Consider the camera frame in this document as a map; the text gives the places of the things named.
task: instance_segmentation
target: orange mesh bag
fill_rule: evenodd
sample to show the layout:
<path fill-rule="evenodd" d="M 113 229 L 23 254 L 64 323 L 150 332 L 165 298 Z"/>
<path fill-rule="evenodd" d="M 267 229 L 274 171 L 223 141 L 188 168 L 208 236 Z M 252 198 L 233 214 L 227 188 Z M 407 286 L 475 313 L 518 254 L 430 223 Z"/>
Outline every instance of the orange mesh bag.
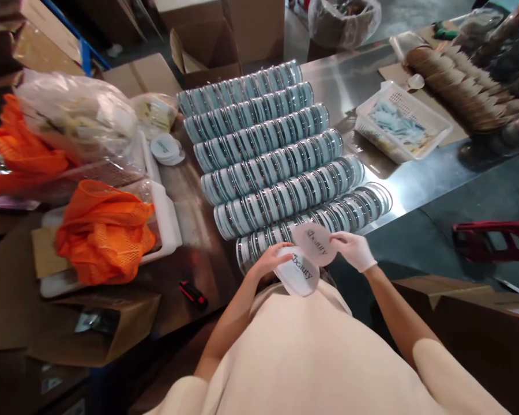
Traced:
<path fill-rule="evenodd" d="M 15 95 L 4 95 L 0 127 L 0 154 L 12 171 L 0 174 L 0 195 L 13 195 L 45 183 L 70 166 L 62 150 L 50 150 L 27 129 Z"/>
<path fill-rule="evenodd" d="M 56 234 L 56 251 L 86 285 L 126 284 L 156 243 L 154 206 L 95 180 L 79 183 Z"/>

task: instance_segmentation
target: sleeve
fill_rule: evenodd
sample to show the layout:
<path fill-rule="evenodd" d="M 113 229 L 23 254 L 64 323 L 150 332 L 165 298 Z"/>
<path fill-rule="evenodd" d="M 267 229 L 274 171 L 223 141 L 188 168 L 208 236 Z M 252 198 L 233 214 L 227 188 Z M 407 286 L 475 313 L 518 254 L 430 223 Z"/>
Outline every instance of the sleeve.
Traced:
<path fill-rule="evenodd" d="M 448 413 L 509 414 L 439 342 L 420 340 L 413 359 L 425 387 Z"/>
<path fill-rule="evenodd" d="M 195 376 L 177 380 L 163 401 L 146 415 L 200 415 L 208 382 Z"/>

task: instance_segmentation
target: concrete floor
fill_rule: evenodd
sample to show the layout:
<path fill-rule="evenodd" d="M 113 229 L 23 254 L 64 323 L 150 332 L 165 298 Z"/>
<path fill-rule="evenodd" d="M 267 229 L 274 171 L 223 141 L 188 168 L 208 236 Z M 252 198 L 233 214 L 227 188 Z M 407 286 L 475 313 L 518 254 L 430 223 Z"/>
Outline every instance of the concrete floor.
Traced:
<path fill-rule="evenodd" d="M 434 21 L 460 16 L 470 11 L 471 0 L 379 0 L 382 23 L 368 42 L 374 42 Z M 285 60 L 306 61 L 309 45 L 304 15 L 287 9 Z M 114 66 L 160 52 L 177 73 L 168 41 L 153 39 L 126 50 L 112 59 Z M 253 66 L 245 68 L 246 72 Z M 471 281 L 484 281 L 503 289 L 492 276 L 519 286 L 519 263 L 481 265 L 468 263 L 454 252 L 450 227 L 454 223 L 480 220 L 519 220 L 519 157 L 510 160 L 471 183 L 454 190 L 421 209 L 370 233 L 367 238 L 374 256 L 383 263 L 391 279 L 421 274 L 438 274 Z M 368 326 L 384 335 L 384 324 L 377 313 L 367 282 L 354 275 L 341 258 L 329 266 L 339 290 L 353 313 Z"/>

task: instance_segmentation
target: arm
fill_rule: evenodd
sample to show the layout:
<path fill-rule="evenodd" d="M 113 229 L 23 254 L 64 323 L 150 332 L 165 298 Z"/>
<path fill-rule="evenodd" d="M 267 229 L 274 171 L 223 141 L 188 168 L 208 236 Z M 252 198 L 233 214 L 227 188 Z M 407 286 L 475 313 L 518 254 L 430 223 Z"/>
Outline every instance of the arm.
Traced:
<path fill-rule="evenodd" d="M 363 275 L 367 277 L 369 285 L 371 285 L 382 316 L 402 356 L 412 368 L 417 369 L 413 359 L 413 346 L 424 338 L 439 343 L 440 340 L 398 293 L 377 265 L 367 269 Z"/>
<path fill-rule="evenodd" d="M 292 259 L 291 254 L 277 257 L 279 249 L 292 246 L 291 243 L 280 243 L 269 247 L 259 261 L 244 277 L 240 288 L 221 315 L 217 325 L 209 337 L 208 343 L 198 362 L 194 376 L 210 381 L 221 359 L 233 343 L 240 337 L 250 322 L 250 309 L 254 302 L 255 292 L 263 276 L 269 274 L 278 265 Z"/>
<path fill-rule="evenodd" d="M 416 369 L 413 359 L 415 344 L 424 338 L 439 343 L 440 340 L 377 266 L 367 239 L 348 232 L 337 232 L 333 234 L 332 243 L 355 269 L 367 277 L 392 338 L 406 362 Z"/>

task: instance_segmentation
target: stacked containers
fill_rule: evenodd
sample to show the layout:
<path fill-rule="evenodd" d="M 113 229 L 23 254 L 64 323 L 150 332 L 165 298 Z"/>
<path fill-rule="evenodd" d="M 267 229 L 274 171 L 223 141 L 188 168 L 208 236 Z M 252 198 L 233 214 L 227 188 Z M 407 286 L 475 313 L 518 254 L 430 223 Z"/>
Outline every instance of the stacked containers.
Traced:
<path fill-rule="evenodd" d="M 355 231 L 392 205 L 377 184 L 348 193 L 363 180 L 363 164 L 342 156 L 342 137 L 296 61 L 181 92 L 178 101 L 222 237 L 251 234 L 237 244 L 243 272 L 268 246 L 290 240 L 275 229 L 315 221 Z M 248 248 L 257 235 L 261 244 Z"/>

